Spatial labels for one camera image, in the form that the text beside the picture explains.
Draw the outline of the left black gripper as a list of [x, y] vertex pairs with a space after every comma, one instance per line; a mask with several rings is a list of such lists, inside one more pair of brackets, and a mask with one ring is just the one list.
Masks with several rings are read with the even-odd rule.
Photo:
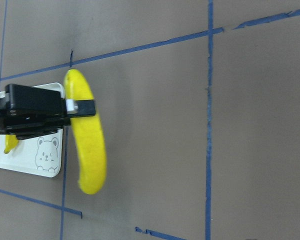
[[0, 135], [27, 140], [57, 133], [70, 118], [92, 117], [95, 101], [64, 99], [59, 91], [19, 84], [5, 86], [0, 98]]

